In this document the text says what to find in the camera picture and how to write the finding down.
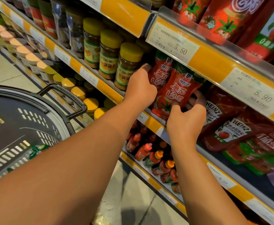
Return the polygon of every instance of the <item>tile floor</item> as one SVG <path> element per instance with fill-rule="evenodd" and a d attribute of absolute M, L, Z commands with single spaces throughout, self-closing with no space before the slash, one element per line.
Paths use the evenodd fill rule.
<path fill-rule="evenodd" d="M 0 85 L 39 91 L 38 87 L 1 54 Z M 81 126 L 75 121 L 72 121 L 72 125 L 76 131 L 81 130 Z M 116 164 L 99 209 L 112 225 L 188 225 L 120 161 Z"/>

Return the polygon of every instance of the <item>heinz ketchup pouch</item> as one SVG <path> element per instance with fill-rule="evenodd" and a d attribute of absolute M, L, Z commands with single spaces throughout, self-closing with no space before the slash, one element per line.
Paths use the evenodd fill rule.
<path fill-rule="evenodd" d="M 215 85 L 209 88 L 206 93 L 206 98 L 206 122 L 200 134 L 215 131 L 224 121 L 236 116 L 246 108 L 244 103 Z"/>
<path fill-rule="evenodd" d="M 226 121 L 215 132 L 203 137 L 202 142 L 210 151 L 221 151 L 232 143 L 273 129 L 273 124 L 266 117 L 247 107 L 238 117 Z"/>
<path fill-rule="evenodd" d="M 169 79 L 174 61 L 163 52 L 157 50 L 155 63 L 156 65 L 148 73 L 148 79 L 152 85 L 156 86 L 157 90 L 160 90 Z"/>
<path fill-rule="evenodd" d="M 206 79 L 202 76 L 177 62 L 172 69 L 169 81 L 157 93 L 152 113 L 167 120 L 172 103 L 177 102 L 180 107 L 184 107 L 192 93 L 205 81 Z"/>
<path fill-rule="evenodd" d="M 223 155 L 234 164 L 257 160 L 266 154 L 274 153 L 274 131 L 259 133 L 244 142 L 227 148 Z"/>

